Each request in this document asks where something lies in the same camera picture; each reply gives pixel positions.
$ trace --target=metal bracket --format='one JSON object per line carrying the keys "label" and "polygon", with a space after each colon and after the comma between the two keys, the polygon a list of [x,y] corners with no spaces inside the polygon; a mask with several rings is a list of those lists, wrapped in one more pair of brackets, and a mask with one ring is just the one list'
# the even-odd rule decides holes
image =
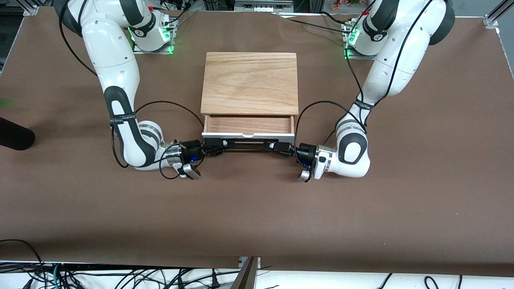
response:
{"label": "metal bracket", "polygon": [[239,271],[230,289],[254,289],[257,270],[261,267],[261,258],[239,257],[239,264],[243,264],[243,268]]}
{"label": "metal bracket", "polygon": [[514,0],[502,0],[489,14],[484,16],[484,25],[487,29],[495,29],[498,19],[514,6]]}
{"label": "metal bracket", "polygon": [[23,8],[23,16],[35,16],[38,13],[39,6],[38,5],[30,5],[29,8],[25,6]]}
{"label": "metal bracket", "polygon": [[494,21],[493,23],[489,22],[489,18],[487,15],[484,16],[484,25],[485,29],[495,29],[498,27],[498,21]]}

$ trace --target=black strap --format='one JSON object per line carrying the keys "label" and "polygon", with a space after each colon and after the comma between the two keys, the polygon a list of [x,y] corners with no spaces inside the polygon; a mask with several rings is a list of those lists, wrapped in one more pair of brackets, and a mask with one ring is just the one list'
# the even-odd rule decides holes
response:
{"label": "black strap", "polygon": [[129,121],[131,119],[136,119],[135,113],[122,114],[122,115],[109,115],[109,122],[111,124],[120,124],[124,121]]}
{"label": "black strap", "polygon": [[364,103],[364,102],[362,102],[362,101],[360,101],[360,100],[358,100],[358,99],[356,99],[356,100],[355,100],[354,104],[355,104],[356,106],[360,107],[361,109],[363,109],[363,110],[367,110],[367,111],[370,111],[370,110],[372,110],[372,109],[374,109],[374,108],[375,108],[375,106],[374,106],[374,105]]}

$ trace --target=black cable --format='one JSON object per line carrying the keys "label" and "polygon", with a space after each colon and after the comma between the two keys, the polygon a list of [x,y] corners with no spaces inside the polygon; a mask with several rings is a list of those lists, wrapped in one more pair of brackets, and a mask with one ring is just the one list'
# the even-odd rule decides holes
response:
{"label": "black cable", "polygon": [[34,281],[34,279],[29,279],[27,281],[27,283],[25,284],[25,286],[23,286],[22,289],[30,289],[30,286],[32,285],[32,282]]}
{"label": "black cable", "polygon": [[337,19],[335,19],[332,15],[328,14],[328,13],[327,13],[327,12],[325,12],[325,11],[321,11],[321,12],[320,12],[320,14],[325,14],[325,15],[327,15],[327,16],[328,16],[328,18],[330,18],[332,21],[337,22],[337,23],[339,23],[339,24],[344,24],[344,23],[345,23],[345,21],[337,20]]}
{"label": "black cable", "polygon": [[212,275],[211,276],[212,276],[212,282],[211,282],[211,286],[210,286],[211,289],[218,289],[218,288],[220,288],[221,284],[218,281],[218,276],[217,276],[216,270],[214,270],[214,268],[212,269]]}
{"label": "black cable", "polygon": [[168,25],[169,23],[177,21],[186,11],[187,11],[187,9],[184,9],[177,17],[173,18],[173,20],[171,20],[169,22],[164,22],[164,25]]}
{"label": "black cable", "polygon": [[[373,2],[371,2],[364,11],[369,11],[371,9],[371,7],[373,6],[373,4],[375,3],[376,0],[373,0]],[[357,26],[357,24],[359,24],[359,21],[361,20],[361,18],[364,16],[364,13],[361,13],[359,15],[359,17],[357,18],[357,20],[355,21],[355,24],[352,26],[351,30],[350,30],[350,33],[349,34],[352,34],[353,31],[355,30],[355,27]],[[360,92],[360,96],[361,96],[361,101],[364,101],[364,93],[362,92],[362,86],[360,85],[360,82],[359,82],[359,79],[357,78],[357,75],[355,74],[355,71],[353,70],[353,67],[352,67],[352,64],[350,63],[350,58],[348,56],[348,47],[346,46],[344,48],[344,56],[346,58],[346,62],[348,63],[348,67],[350,68],[350,71],[352,72],[352,75],[355,79],[355,82],[357,83],[357,86],[359,87],[359,92]]]}
{"label": "black cable", "polygon": [[[435,289],[439,289],[439,286],[437,285],[437,282],[435,282],[434,278],[432,278],[431,276],[425,276],[425,278],[423,279],[423,283],[425,283],[426,289],[431,289],[430,287],[428,287],[427,280],[431,280],[432,283],[434,283],[434,285],[435,285]],[[461,285],[462,285],[462,275],[459,275],[457,289],[461,289]]]}
{"label": "black cable", "polygon": [[336,32],[339,32],[339,33],[345,33],[345,34],[349,34],[350,32],[348,31],[344,31],[344,30],[340,30],[340,29],[334,29],[334,28],[329,28],[329,27],[325,27],[325,26],[321,26],[321,25],[316,25],[316,24],[312,24],[312,23],[309,23],[309,22],[303,22],[303,21],[300,21],[300,20],[294,20],[294,19],[291,19],[291,18],[287,18],[289,21],[293,21],[293,22],[297,22],[297,23],[301,23],[301,24],[305,24],[305,25],[310,25],[310,26],[314,26],[314,27],[318,27],[318,28],[321,28],[321,29],[326,29],[326,30],[331,30],[331,31],[336,31]]}
{"label": "black cable", "polygon": [[166,284],[166,276],[164,275],[164,271],[161,269],[162,279],[164,280],[164,283]]}
{"label": "black cable", "polygon": [[164,4],[164,7],[166,7],[166,9],[170,10],[170,8],[166,5],[165,1],[161,1],[161,4]]}
{"label": "black cable", "polygon": [[70,289],[70,286],[68,282],[61,276],[61,272],[57,270],[57,279],[59,280],[59,283],[62,285],[61,288]]}
{"label": "black cable", "polygon": [[[123,285],[124,287],[130,282],[132,281],[133,279],[135,279],[137,276],[143,274],[145,271],[147,270],[142,270],[141,272],[135,274],[132,276],[132,278],[130,278],[126,283],[125,285]],[[128,273],[125,277],[121,278],[121,280],[118,282],[118,284],[116,284],[116,286],[114,286],[114,289],[118,289],[118,286],[121,284],[121,282],[123,282],[123,280],[125,280],[125,278],[127,278],[128,276],[130,276],[131,274],[135,273],[136,271],[135,270],[132,270],[130,273]]]}
{"label": "black cable", "polygon": [[304,165],[304,164],[302,164],[302,163],[300,162],[300,160],[298,159],[298,154],[296,153],[296,149],[297,149],[297,147],[296,147],[296,138],[297,138],[297,136],[298,136],[298,126],[299,126],[299,124],[300,124],[300,119],[302,118],[303,113],[304,113],[304,112],[305,112],[309,107],[311,107],[311,106],[313,106],[313,105],[316,105],[316,104],[319,104],[319,103],[329,103],[329,104],[333,104],[333,105],[335,105],[335,106],[340,107],[341,109],[343,109],[344,111],[346,111],[347,113],[349,113],[349,114],[350,114],[350,115],[351,115],[351,116],[352,116],[352,117],[353,117],[353,118],[354,118],[354,119],[359,123],[359,125],[360,125],[360,126],[362,127],[362,129],[364,130],[364,133],[365,133],[365,134],[367,134],[367,133],[368,133],[368,132],[367,132],[367,130],[366,130],[366,127],[364,126],[364,124],[362,124],[359,120],[357,120],[357,118],[355,117],[355,115],[353,115],[353,114],[352,114],[352,113],[351,113],[347,108],[345,108],[344,106],[342,106],[342,105],[340,105],[340,104],[338,104],[338,103],[336,103],[336,102],[333,102],[333,101],[330,101],[330,100],[320,100],[320,101],[316,101],[316,102],[313,102],[313,103],[309,104],[309,105],[308,105],[308,106],[306,106],[306,107],[302,110],[302,112],[298,115],[298,119],[296,120],[296,127],[295,127],[295,140],[294,140],[294,142],[295,142],[295,143],[293,143],[293,146],[294,146],[294,148],[295,148],[295,158],[296,158],[296,161],[297,161],[299,164],[301,164],[304,168],[306,168],[306,165]]}
{"label": "black cable", "polygon": [[37,270],[41,270],[41,267],[38,263],[30,264],[30,263],[4,263],[0,266],[0,273],[8,273],[13,271],[24,270],[24,272],[34,272]]}
{"label": "black cable", "polygon": [[166,286],[164,286],[164,288],[163,288],[163,289],[170,289],[170,287],[171,287],[171,286],[173,286],[173,285],[177,285],[177,284],[173,284],[173,283],[174,283],[174,282],[175,282],[179,277],[184,276],[186,273],[188,273],[188,272],[190,272],[190,271],[192,271],[192,270],[193,270],[193,269],[184,269],[184,271],[182,271],[182,269],[180,269],[180,270],[178,271],[178,274],[177,274],[175,277],[173,277],[173,279],[171,279],[170,283],[168,283]]}
{"label": "black cable", "polygon": [[326,139],[323,141],[323,143],[321,143],[323,146],[326,144],[326,142],[330,139],[330,137],[336,132],[336,130],[334,129],[327,137]]}
{"label": "black cable", "polygon": [[209,286],[209,285],[207,285],[207,284],[205,284],[205,283],[202,283],[202,282],[200,282],[200,281],[195,281],[195,283],[200,283],[200,284],[202,284],[202,285],[203,285],[205,288],[207,288],[207,289],[215,289],[214,287]]}
{"label": "black cable", "polygon": [[76,273],[76,272],[74,272],[74,273],[73,273],[73,276],[76,276],[76,275],[87,275],[87,276],[95,276],[95,277],[104,277],[104,276],[126,276],[126,274],[123,274],[123,273],[93,274],[93,273],[82,273],[82,272]]}
{"label": "black cable", "polygon": [[82,18],[82,12],[84,12],[84,7],[86,7],[87,0],[82,1],[82,6],[80,6],[78,24],[79,24],[79,33],[82,34],[82,25],[80,24],[80,19]]}
{"label": "black cable", "polygon": [[39,262],[39,266],[41,268],[41,271],[43,272],[43,276],[45,276],[45,269],[43,267],[43,260],[41,260],[41,257],[39,256],[38,252],[34,249],[34,247],[32,247],[32,245],[29,244],[29,242],[25,241],[25,240],[21,240],[21,239],[4,239],[4,240],[0,240],[0,243],[3,243],[3,242],[20,242],[20,243],[23,243],[25,244],[27,247],[29,247],[29,249],[34,253],[35,257],[37,258],[38,262]]}
{"label": "black cable", "polygon": [[387,281],[389,281],[389,278],[392,276],[393,273],[389,273],[387,275],[387,277],[384,279],[384,281],[382,282],[382,285],[378,288],[378,289],[384,289],[384,287],[386,286],[387,284]]}
{"label": "black cable", "polygon": [[434,278],[432,278],[430,276],[425,276],[425,278],[423,279],[423,282],[425,283],[425,287],[427,289],[430,289],[430,287],[428,287],[428,283],[427,283],[428,279],[432,280],[432,283],[434,283],[434,285],[435,285],[435,289],[439,289],[439,286],[437,286],[437,283],[435,282]]}
{"label": "black cable", "polygon": [[75,283],[76,287],[83,288],[80,281],[74,276],[74,274],[70,270],[68,270],[68,269],[64,269],[64,270],[66,271],[66,273],[68,273],[68,276],[66,276],[66,273],[64,274],[64,279],[66,280],[66,282],[67,282],[67,278],[69,277]]}
{"label": "black cable", "polygon": [[202,163],[202,162],[204,162],[204,159],[205,159],[205,155],[203,155],[203,156],[201,157],[200,162],[199,162],[199,163],[197,163],[197,164],[195,164],[195,165],[194,165],[194,167],[195,167],[195,168],[198,168],[198,167],[201,165],[201,163]]}
{"label": "black cable", "polygon": [[140,108],[136,109],[136,111],[134,112],[135,114],[137,114],[141,109],[151,105],[151,104],[155,104],[155,103],[169,103],[169,104],[173,104],[173,105],[176,105],[178,107],[182,107],[183,109],[185,109],[186,111],[188,111],[190,114],[192,114],[196,120],[198,120],[198,122],[201,124],[201,126],[203,127],[204,126],[204,122],[200,119],[200,117],[194,113],[192,110],[190,110],[189,108],[179,104],[179,103],[176,103],[176,102],[173,102],[173,101],[168,101],[168,100],[156,100],[156,101],[151,101],[151,102],[147,102],[145,104],[143,104]]}
{"label": "black cable", "polygon": [[34,276],[32,276],[30,274],[30,272],[25,270],[25,269],[21,269],[21,271],[27,273],[30,276],[31,279],[36,280],[37,282],[41,282],[41,283],[45,283],[45,282],[50,282],[51,283],[52,282],[51,280],[46,279],[46,274],[44,274],[44,273],[42,273],[43,276],[39,276],[37,272],[34,272]]}
{"label": "black cable", "polygon": [[80,64],[82,64],[87,70],[89,70],[89,72],[91,72],[94,76],[97,76],[96,72],[94,72],[91,68],[89,68],[89,66],[87,66],[79,57],[78,55],[75,53],[75,51],[73,51],[73,48],[70,46],[70,44],[68,43],[68,40],[66,39],[66,36],[64,35],[64,30],[63,30],[63,17],[64,17],[64,13],[66,12],[66,10],[68,9],[68,2],[70,2],[70,0],[65,0],[64,2],[64,6],[61,10],[61,14],[59,15],[59,30],[61,32],[61,36],[64,40],[64,43],[66,44],[66,46],[68,47],[69,51],[71,52],[71,54],[73,54],[73,56],[75,56],[75,58],[77,59],[77,61],[80,62]]}
{"label": "black cable", "polygon": [[155,269],[155,270],[151,271],[150,273],[148,273],[148,274],[144,275],[144,276],[143,276],[143,278],[141,278],[141,279],[137,280],[137,282],[136,282],[136,280],[134,279],[134,286],[133,286],[133,289],[135,289],[135,288],[136,288],[136,287],[137,287],[141,282],[143,282],[144,280],[150,280],[150,281],[153,281],[153,282],[158,282],[157,280],[153,280],[153,279],[151,279],[151,278],[150,278],[150,275],[151,275],[151,274],[153,274],[153,273],[155,273],[155,272],[157,272],[157,271],[159,271],[159,270],[161,270],[161,269]]}
{"label": "black cable", "polygon": [[166,154],[166,152],[173,147],[173,144],[171,144],[169,147],[167,147],[163,152],[162,152],[162,155],[161,155],[161,158],[159,160],[159,172],[161,173],[161,176],[165,179],[176,179],[180,176],[180,174],[177,174],[176,176],[174,177],[168,177],[166,175],[164,175],[163,171],[162,171],[162,161],[164,160],[164,155]]}
{"label": "black cable", "polygon": [[118,154],[116,153],[116,147],[114,145],[114,125],[111,124],[111,145],[113,147],[113,154],[114,154],[114,158],[116,159],[116,162],[118,163],[118,165],[121,167],[121,168],[128,168],[129,165],[126,164],[126,165],[123,165],[121,162],[120,162],[120,159],[118,158]]}
{"label": "black cable", "polygon": [[[229,272],[222,272],[222,273],[216,273],[217,276],[221,276],[221,275],[227,275],[227,274],[236,274],[236,273],[239,273],[239,271],[229,271]],[[208,275],[208,276],[204,276],[204,277],[200,277],[200,278],[197,278],[197,279],[194,279],[194,280],[191,280],[191,281],[188,281],[188,282],[185,282],[183,283],[184,286],[187,286],[191,283],[195,283],[195,282],[198,282],[198,281],[201,281],[203,279],[207,279],[207,278],[210,278],[212,277],[212,275]]]}
{"label": "black cable", "polygon": [[411,34],[411,31],[412,29],[414,29],[414,26],[416,26],[416,23],[418,22],[418,20],[421,18],[421,16],[423,15],[423,12],[428,8],[428,6],[430,5],[430,3],[432,3],[433,0],[429,0],[427,2],[427,4],[423,7],[423,9],[421,10],[421,12],[419,13],[418,17],[416,17],[416,20],[414,20],[414,22],[412,23],[412,26],[411,28],[409,28],[409,31],[407,31],[407,35],[405,35],[405,38],[403,40],[403,43],[401,44],[400,46],[400,50],[398,52],[398,57],[396,58],[396,62],[394,64],[394,68],[393,68],[393,72],[391,73],[391,80],[389,81],[389,86],[387,88],[387,91],[385,92],[385,95],[382,96],[382,98],[380,98],[376,103],[375,105],[377,105],[380,101],[382,101],[382,99],[386,98],[386,96],[389,94],[389,91],[391,90],[391,86],[393,86],[393,80],[394,80],[394,75],[396,73],[396,69],[398,68],[398,63],[400,62],[400,56],[401,56],[401,53],[403,52],[403,48],[405,47],[405,43],[407,43],[407,39],[409,38],[409,35]]}

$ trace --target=brown table surface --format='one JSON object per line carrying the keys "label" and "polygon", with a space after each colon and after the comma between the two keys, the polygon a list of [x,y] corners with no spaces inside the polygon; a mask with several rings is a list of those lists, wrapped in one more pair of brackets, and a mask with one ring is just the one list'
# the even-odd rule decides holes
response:
{"label": "brown table surface", "polygon": [[[198,12],[173,55],[137,56],[136,106],[173,100],[199,113],[207,51],[296,52],[300,108],[350,106],[357,94],[340,34],[269,13]],[[372,62],[352,63],[363,83]],[[37,136],[27,151],[0,148],[0,237],[29,241],[44,260],[234,267],[262,256],[274,269],[514,275],[514,81],[481,19],[457,19],[373,111],[364,178],[298,183],[300,166],[271,153],[207,158],[195,181],[119,168],[98,80],[67,50],[53,8],[24,19],[0,92],[14,100],[2,117]],[[341,114],[313,107],[299,141],[319,144]],[[170,105],[138,119],[158,122],[167,141],[201,138]],[[4,243],[0,259],[33,256]]]}

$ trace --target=green led light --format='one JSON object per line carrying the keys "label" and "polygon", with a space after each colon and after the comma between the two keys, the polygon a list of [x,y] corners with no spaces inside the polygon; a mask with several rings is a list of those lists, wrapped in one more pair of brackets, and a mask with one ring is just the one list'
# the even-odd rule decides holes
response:
{"label": "green led light", "polygon": [[355,27],[354,32],[352,32],[352,35],[350,36],[350,44],[355,45],[355,42],[357,41],[357,37],[359,36],[359,28]]}
{"label": "green led light", "polygon": [[159,30],[159,32],[161,33],[162,40],[168,41],[169,36],[164,35],[164,32],[166,32],[166,31],[164,29],[161,29],[161,30]]}
{"label": "green led light", "polygon": [[132,35],[132,31],[130,31],[129,29],[128,32],[130,33],[130,39],[132,40],[132,42],[136,43],[136,41],[134,40],[134,36]]}

